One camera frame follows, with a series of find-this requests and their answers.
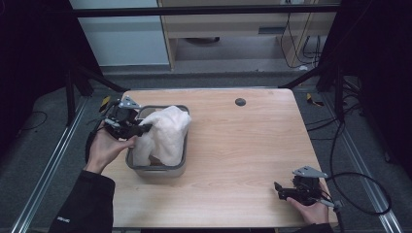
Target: white towel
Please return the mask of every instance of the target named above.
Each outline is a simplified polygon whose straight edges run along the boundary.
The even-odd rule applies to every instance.
[[[151,155],[166,166],[178,165],[182,161],[190,121],[189,114],[176,106],[148,115],[140,124],[151,124],[152,128],[136,140],[133,164],[149,166]]]

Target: black sleeve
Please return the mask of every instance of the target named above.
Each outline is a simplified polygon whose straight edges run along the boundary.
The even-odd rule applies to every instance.
[[[333,233],[329,223],[308,225],[294,233]]]
[[[114,194],[113,180],[82,171],[49,232],[111,233]]]

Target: wooden table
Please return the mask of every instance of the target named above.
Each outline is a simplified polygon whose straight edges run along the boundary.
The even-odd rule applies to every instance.
[[[125,151],[104,171],[117,186],[115,227],[298,227],[300,214],[273,183],[292,187],[292,170],[320,170],[288,89],[127,91],[140,105],[185,105],[192,118],[187,168],[179,178],[140,178]],[[235,104],[237,98],[246,105]],[[330,212],[329,219],[336,223]]]

